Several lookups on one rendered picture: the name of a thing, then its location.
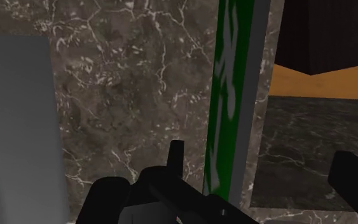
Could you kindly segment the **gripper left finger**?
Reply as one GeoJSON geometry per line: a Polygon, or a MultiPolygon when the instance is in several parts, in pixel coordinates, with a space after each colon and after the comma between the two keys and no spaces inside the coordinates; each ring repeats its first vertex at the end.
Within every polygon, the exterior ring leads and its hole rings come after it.
{"type": "Polygon", "coordinates": [[[203,195],[182,178],[184,141],[170,142],[166,165],[95,181],[76,224],[259,224],[218,195],[203,195]]]}

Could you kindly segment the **green and grey box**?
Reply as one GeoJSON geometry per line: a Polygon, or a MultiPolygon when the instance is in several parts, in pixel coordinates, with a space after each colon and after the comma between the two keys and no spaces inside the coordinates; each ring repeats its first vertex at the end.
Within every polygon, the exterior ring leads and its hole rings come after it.
{"type": "Polygon", "coordinates": [[[203,194],[241,201],[271,0],[219,0],[203,194]]]}

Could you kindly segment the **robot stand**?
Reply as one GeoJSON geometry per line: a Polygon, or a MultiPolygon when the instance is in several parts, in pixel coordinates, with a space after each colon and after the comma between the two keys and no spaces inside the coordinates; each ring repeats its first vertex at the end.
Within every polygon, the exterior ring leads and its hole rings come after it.
{"type": "Polygon", "coordinates": [[[309,75],[358,66],[358,0],[285,0],[275,63],[309,75]]]}

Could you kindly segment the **plain grey box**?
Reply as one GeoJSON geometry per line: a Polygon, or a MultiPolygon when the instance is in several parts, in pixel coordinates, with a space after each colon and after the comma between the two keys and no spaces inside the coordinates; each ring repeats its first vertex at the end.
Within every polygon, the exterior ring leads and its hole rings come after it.
{"type": "Polygon", "coordinates": [[[0,35],[0,224],[67,224],[49,42],[0,35]]]}

